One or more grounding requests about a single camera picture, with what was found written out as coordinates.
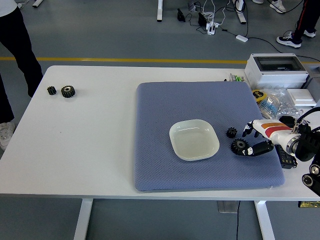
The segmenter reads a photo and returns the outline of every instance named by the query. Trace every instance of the sneaker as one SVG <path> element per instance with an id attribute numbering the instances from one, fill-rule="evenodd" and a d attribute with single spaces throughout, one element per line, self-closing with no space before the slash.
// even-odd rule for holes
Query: sneaker
<path id="1" fill-rule="evenodd" d="M 270 8 L 273 8 L 276 10 L 277 13 L 284 14 L 286 12 L 285 7 L 282 5 L 282 1 L 272 1 L 271 4 L 269 5 Z"/>
<path id="2" fill-rule="evenodd" d="M 298 49 L 301 47 L 302 40 L 296 41 L 292 38 L 293 32 L 291 31 L 288 36 L 278 36 L 276 41 L 279 44 L 286 45 Z"/>
<path id="3" fill-rule="evenodd" d="M 3 151 L 6 150 L 9 141 L 14 134 L 15 127 L 16 126 L 12 121 L 0 124 L 0 147 Z"/>
<path id="4" fill-rule="evenodd" d="M 315 29 L 311 31 L 304 30 L 303 36 L 306 36 L 309 39 L 313 39 L 316 36 L 316 30 Z"/>

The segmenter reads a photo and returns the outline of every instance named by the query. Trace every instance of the black sneaker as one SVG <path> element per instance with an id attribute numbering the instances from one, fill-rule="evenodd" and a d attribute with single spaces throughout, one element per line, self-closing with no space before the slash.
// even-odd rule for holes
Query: black sneaker
<path id="1" fill-rule="evenodd" d="M 304 30 L 303 36 L 306 36 L 309 39 L 313 39 L 316 36 L 316 30 L 315 29 L 313 29 L 313 30 L 306 29 L 306 30 Z"/>
<path id="2" fill-rule="evenodd" d="M 301 47 L 301 43 L 302 43 L 302 40 L 300 39 L 299 41 L 296 41 L 292 38 L 292 31 L 289 33 L 288 36 L 278 36 L 276 38 L 276 41 L 279 43 L 279 44 L 282 44 L 282 45 L 286 45 L 286 46 L 290 46 L 290 47 L 293 47 L 295 49 L 298 49 Z"/>

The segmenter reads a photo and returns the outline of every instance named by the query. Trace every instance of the floor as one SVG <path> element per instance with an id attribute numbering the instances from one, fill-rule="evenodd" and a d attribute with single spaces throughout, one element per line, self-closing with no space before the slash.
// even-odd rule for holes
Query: floor
<path id="1" fill-rule="evenodd" d="M 194 26 L 198 25 L 198 13 L 188 14 L 187 0 L 164 0 L 162 22 L 156 20 L 157 0 L 44 0 L 38 8 L 32 7 L 33 1 L 21 12 L 43 73 L 53 65 L 199 68 L 195 71 L 244 68 L 250 54 L 278 51 L 301 56 L 303 64 L 320 59 L 318 37 L 303 38 L 300 49 L 275 41 L 295 29 L 302 5 L 279 14 L 267 0 L 263 4 L 247 0 L 247 24 L 240 24 L 234 11 L 225 10 L 221 27 L 227 31 L 218 28 L 215 35 L 208 35 Z M 299 2 L 285 0 L 283 4 L 290 10 Z M 226 3 L 215 1 L 215 10 Z M 178 8 L 186 22 L 177 20 Z M 205 11 L 214 11 L 211 1 Z M 222 10 L 215 15 L 217 22 L 223 17 Z M 246 34 L 249 40 L 245 43 L 235 37 Z M 2 45 L 0 73 L 17 125 L 30 98 L 23 74 Z M 77 198 L 1 196 L 0 238 L 71 240 L 80 206 Z M 297 202 L 267 202 L 267 207 L 276 240 L 315 239 L 320 210 L 298 208 Z M 87 239 L 231 240 L 236 234 L 237 215 L 219 213 L 216 201 L 101 199 L 93 203 Z M 253 202 L 240 204 L 238 239 L 262 239 Z"/>

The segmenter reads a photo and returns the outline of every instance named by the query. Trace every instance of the red stripe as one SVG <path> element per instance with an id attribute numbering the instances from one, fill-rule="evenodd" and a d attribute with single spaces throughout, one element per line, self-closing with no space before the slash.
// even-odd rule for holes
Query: red stripe
<path id="1" fill-rule="evenodd" d="M 308 0 L 305 0 L 305 2 L 304 2 L 304 8 L 303 8 L 303 11 L 302 11 L 302 13 L 301 13 L 301 17 L 300 17 L 300 21 L 299 21 L 299 26 L 297 27 L 297 29 L 299 29 L 299 30 L 300 30 L 300 28 L 301 28 L 302 19 L 303 19 L 304 16 L 305 16 L 306 7 L 307 7 L 307 3 L 308 3 L 308 2 L 309 2 Z"/>
<path id="2" fill-rule="evenodd" d="M 270 135 L 274 133 L 275 131 L 281 131 L 281 130 L 291 130 L 288 126 L 272 126 L 269 127 L 267 130 L 265 130 L 265 134 L 268 138 L 270 138 Z"/>

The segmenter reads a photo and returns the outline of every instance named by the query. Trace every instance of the white bowl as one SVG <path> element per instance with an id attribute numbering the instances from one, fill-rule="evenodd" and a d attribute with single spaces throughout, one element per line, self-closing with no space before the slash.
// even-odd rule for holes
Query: white bowl
<path id="1" fill-rule="evenodd" d="M 207 159 L 219 150 L 219 140 L 210 123 L 193 119 L 175 123 L 169 131 L 175 154 L 185 161 Z"/>

